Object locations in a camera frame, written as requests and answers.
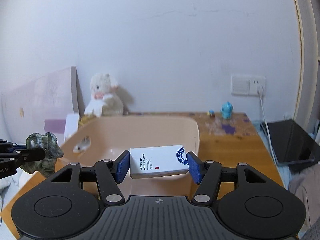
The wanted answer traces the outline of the white hotel supplies box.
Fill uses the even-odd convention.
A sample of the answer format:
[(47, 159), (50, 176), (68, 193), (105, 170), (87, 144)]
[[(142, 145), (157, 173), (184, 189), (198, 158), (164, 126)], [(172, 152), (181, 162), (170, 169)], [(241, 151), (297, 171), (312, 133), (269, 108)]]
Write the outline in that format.
[(133, 179), (174, 176), (189, 170), (183, 145), (132, 148), (130, 177)]

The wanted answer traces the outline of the white bedding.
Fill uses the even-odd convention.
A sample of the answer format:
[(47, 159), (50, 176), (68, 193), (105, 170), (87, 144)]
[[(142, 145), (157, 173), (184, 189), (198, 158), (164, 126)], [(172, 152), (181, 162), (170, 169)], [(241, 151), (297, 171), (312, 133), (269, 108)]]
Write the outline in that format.
[(1, 179), (1, 210), (20, 190), (19, 179), (20, 176), (18, 174)]

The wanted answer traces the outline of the beige plastic storage basket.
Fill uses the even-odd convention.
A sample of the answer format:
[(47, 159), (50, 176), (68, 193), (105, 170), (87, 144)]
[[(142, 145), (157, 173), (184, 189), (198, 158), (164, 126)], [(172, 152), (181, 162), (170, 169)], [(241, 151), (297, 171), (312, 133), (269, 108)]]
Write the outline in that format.
[[(184, 116), (112, 116), (93, 119), (61, 146), (64, 156), (58, 167), (68, 163), (93, 166), (103, 159), (116, 159), (125, 150), (140, 147), (183, 145), (199, 152), (197, 122)], [(126, 175), (118, 185), (125, 198), (143, 196), (190, 196), (191, 175), (132, 179)]]

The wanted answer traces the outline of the pink headboard panel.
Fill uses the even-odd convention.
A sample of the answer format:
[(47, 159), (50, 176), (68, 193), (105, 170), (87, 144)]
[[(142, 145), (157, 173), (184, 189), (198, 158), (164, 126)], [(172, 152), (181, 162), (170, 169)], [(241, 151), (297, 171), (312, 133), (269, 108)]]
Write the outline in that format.
[(84, 112), (75, 67), (1, 89), (1, 139), (24, 144), (32, 133), (52, 132), (62, 145), (68, 114)]

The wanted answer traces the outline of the white phone stand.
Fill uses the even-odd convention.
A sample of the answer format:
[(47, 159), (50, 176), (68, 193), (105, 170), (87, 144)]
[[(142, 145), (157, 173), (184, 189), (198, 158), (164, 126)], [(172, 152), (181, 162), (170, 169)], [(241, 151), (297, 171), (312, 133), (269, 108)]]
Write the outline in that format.
[(67, 141), (74, 133), (78, 131), (79, 113), (70, 113), (66, 116), (64, 141)]

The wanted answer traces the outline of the small colourful toy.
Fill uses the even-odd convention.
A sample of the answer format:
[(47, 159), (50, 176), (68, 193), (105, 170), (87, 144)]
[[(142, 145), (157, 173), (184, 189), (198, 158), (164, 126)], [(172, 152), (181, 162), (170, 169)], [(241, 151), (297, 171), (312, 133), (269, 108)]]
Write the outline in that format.
[(213, 116), (215, 116), (215, 112), (213, 110), (209, 110), (207, 112), (207, 115), (213, 117)]

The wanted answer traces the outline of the blue elephant figurine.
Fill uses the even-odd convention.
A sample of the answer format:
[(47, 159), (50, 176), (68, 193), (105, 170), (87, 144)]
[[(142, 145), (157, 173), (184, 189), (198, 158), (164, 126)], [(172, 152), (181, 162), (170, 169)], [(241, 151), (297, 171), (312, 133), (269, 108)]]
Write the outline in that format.
[(226, 120), (230, 119), (233, 114), (233, 105), (229, 101), (227, 101), (221, 107), (220, 112), (223, 119), (226, 119)]

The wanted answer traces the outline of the white plush lamb toy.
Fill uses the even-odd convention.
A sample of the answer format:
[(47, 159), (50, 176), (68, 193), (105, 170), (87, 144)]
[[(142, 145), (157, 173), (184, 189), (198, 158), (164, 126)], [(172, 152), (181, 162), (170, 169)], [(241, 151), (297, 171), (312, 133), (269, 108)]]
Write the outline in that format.
[(91, 99), (85, 108), (86, 116), (123, 115), (124, 105), (116, 94), (117, 86), (113, 86), (109, 74), (95, 74), (91, 78)]

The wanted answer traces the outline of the black laptop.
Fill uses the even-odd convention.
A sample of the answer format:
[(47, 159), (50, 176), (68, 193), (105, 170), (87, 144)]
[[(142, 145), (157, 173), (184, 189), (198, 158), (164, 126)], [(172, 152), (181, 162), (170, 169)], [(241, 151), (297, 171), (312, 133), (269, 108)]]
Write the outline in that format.
[(271, 138), (278, 165), (295, 165), (319, 161), (319, 145), (294, 120), (262, 123), (263, 132)]

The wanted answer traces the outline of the white wall switch socket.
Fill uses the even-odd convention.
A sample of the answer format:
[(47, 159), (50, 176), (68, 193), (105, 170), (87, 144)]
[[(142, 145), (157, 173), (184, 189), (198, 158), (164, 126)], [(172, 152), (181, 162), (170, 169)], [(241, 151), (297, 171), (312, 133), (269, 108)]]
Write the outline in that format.
[(259, 96), (266, 92), (266, 78), (234, 74), (231, 76), (231, 94), (240, 96)]

